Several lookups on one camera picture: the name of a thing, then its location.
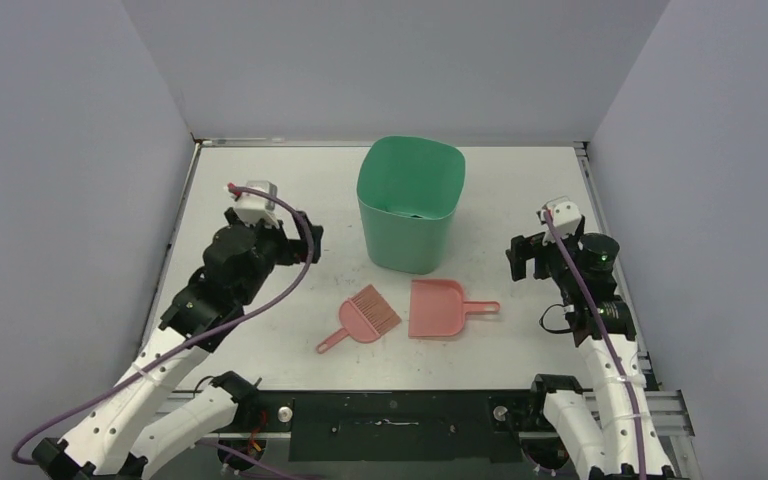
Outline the green plastic waste bin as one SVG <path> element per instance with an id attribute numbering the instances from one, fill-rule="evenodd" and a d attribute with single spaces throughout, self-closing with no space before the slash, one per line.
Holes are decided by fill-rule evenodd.
<path id="1" fill-rule="evenodd" d="M 417 275 L 438 268 L 465 177 L 465 156 L 454 146 L 411 136 L 375 141 L 356 183 L 370 260 Z"/>

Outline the pink dustpan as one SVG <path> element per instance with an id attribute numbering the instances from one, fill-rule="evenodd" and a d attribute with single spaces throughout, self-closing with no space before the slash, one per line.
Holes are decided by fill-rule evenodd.
<path id="1" fill-rule="evenodd" d="M 498 301 L 473 301 L 466 298 L 463 286 L 450 279 L 415 279 L 411 282 L 410 338 L 444 338 L 458 335 L 467 317 L 496 314 Z"/>

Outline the pink hand broom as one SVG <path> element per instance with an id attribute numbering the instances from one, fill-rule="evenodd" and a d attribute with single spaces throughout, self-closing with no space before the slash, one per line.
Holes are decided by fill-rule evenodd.
<path id="1" fill-rule="evenodd" d="M 318 354 L 327 352 L 346 338 L 363 344 L 373 343 L 402 322 L 373 285 L 367 285 L 346 299 L 337 316 L 340 328 L 315 347 Z"/>

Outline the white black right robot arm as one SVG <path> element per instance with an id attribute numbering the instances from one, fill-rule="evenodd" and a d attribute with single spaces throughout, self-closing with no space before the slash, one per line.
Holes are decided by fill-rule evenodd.
<path id="1" fill-rule="evenodd" d="M 543 210 L 546 230 L 512 238 L 506 257 L 513 280 L 533 262 L 537 280 L 558 287 L 574 346 L 586 364 L 597 409 L 573 377 L 539 376 L 525 402 L 528 421 L 553 427 L 581 479 L 674 479 L 677 474 L 646 399 L 637 330 L 614 277 L 619 244 L 587 233 L 585 220 Z"/>

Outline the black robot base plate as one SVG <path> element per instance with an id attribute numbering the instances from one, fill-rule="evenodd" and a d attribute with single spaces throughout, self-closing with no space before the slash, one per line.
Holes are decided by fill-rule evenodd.
<path id="1" fill-rule="evenodd" d="M 221 434 L 289 437 L 292 461 L 524 458 L 569 455 L 530 390 L 262 391 Z"/>

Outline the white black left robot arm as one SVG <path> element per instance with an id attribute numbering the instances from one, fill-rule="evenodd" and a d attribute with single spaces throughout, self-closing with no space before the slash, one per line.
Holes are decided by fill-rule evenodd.
<path id="1" fill-rule="evenodd" d="M 202 436 L 257 420 L 256 385 L 233 371 L 214 376 L 194 399 L 162 419 L 155 413 L 178 384 L 243 320 L 278 266 L 304 271 L 321 257 L 324 230 L 293 215 L 298 238 L 266 210 L 225 212 L 201 266 L 162 314 L 129 369 L 108 392 L 83 405 L 87 416 L 59 438 L 43 438 L 30 462 L 50 479 L 148 479 Z"/>

